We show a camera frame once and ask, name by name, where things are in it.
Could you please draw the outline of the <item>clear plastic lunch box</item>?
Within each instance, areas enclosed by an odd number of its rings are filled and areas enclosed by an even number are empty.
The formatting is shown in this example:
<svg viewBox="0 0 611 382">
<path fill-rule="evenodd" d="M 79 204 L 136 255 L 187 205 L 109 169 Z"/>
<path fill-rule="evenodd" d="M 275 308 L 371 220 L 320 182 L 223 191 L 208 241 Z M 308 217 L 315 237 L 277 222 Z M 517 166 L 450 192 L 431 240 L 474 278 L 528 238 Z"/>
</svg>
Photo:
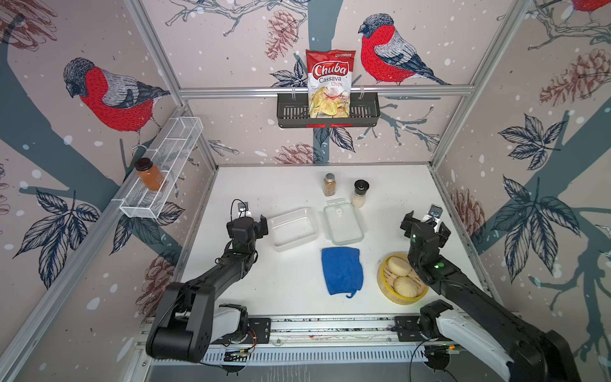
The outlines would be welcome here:
<svg viewBox="0 0 611 382">
<path fill-rule="evenodd" d="M 288 251 L 315 241 L 319 228 L 312 208 L 300 208 L 267 220 L 275 251 Z"/>
</svg>

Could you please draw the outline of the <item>clear lunch box lid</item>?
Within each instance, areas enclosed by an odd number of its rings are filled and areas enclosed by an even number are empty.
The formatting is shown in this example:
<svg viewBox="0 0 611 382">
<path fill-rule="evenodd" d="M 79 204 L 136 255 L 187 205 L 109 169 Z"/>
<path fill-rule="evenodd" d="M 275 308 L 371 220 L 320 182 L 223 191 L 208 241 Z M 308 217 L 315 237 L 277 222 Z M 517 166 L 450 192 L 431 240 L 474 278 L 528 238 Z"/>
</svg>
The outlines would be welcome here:
<svg viewBox="0 0 611 382">
<path fill-rule="evenodd" d="M 364 239 L 364 231 L 353 205 L 343 198 L 327 202 L 323 218 L 328 237 L 334 245 L 347 246 Z"/>
</svg>

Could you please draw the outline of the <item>blue cloth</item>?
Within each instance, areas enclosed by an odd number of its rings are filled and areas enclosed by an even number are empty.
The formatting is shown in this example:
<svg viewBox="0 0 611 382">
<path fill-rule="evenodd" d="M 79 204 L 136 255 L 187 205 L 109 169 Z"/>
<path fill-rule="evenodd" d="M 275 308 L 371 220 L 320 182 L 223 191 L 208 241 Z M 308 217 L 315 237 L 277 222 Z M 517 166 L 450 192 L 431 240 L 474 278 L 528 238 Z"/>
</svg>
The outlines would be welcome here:
<svg viewBox="0 0 611 382">
<path fill-rule="evenodd" d="M 321 250 L 321 264 L 330 295 L 344 294 L 347 299 L 351 299 L 361 290 L 364 271 L 359 249 L 324 248 Z"/>
</svg>

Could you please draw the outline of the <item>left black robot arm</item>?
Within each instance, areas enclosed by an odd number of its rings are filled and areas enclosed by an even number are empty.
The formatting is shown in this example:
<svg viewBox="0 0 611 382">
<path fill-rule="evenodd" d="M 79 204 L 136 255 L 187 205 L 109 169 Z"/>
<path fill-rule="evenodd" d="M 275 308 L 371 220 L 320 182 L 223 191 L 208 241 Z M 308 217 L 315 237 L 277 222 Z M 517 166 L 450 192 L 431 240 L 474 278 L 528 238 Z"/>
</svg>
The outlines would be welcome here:
<svg viewBox="0 0 611 382">
<path fill-rule="evenodd" d="M 146 353 L 154 359 L 197 363 L 213 337 L 215 302 L 242 280 L 258 259 L 256 240 L 269 234 L 267 218 L 242 216 L 227 223 L 230 241 L 214 267 L 186 283 L 170 283 L 151 326 Z"/>
</svg>

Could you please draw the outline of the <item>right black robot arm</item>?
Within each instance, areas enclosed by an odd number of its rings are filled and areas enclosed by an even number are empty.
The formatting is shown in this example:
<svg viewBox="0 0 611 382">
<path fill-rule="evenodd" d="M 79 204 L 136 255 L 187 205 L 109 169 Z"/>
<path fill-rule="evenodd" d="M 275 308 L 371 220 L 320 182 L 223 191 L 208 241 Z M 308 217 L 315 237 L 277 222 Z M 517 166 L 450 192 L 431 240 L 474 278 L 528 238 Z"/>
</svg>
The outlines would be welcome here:
<svg viewBox="0 0 611 382">
<path fill-rule="evenodd" d="M 424 337 L 457 342 L 505 381 L 578 381 L 568 342 L 557 332 L 543 332 L 505 309 L 476 285 L 440 249 L 450 230 L 413 213 L 400 225 L 410 240 L 407 254 L 416 275 L 440 299 L 420 310 Z"/>
</svg>

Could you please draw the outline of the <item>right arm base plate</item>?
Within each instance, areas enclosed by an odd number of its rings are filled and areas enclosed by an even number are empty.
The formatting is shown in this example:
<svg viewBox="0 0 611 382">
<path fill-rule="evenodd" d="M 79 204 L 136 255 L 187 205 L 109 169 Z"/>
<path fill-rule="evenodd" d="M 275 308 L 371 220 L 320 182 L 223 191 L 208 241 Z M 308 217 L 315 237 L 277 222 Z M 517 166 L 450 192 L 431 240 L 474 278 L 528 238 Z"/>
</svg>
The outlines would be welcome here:
<svg viewBox="0 0 611 382">
<path fill-rule="evenodd" d="M 419 315 L 395 316 L 391 330 L 397 334 L 399 342 L 423 342 L 428 339 L 422 331 Z"/>
</svg>

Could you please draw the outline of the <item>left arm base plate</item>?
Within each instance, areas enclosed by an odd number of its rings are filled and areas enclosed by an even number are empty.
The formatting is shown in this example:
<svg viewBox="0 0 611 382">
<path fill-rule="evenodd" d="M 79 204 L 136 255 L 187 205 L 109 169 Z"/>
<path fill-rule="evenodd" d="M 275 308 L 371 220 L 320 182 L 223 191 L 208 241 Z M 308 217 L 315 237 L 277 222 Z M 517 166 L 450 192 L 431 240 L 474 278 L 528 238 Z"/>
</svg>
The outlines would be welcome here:
<svg viewBox="0 0 611 382">
<path fill-rule="evenodd" d="M 245 335 L 241 338 L 234 336 L 230 338 L 227 334 L 224 337 L 218 338 L 212 342 L 212 345 L 252 345 L 254 340 L 258 344 L 268 344 L 270 341 L 271 333 L 271 319 L 270 318 L 249 318 L 248 328 L 246 329 Z"/>
</svg>

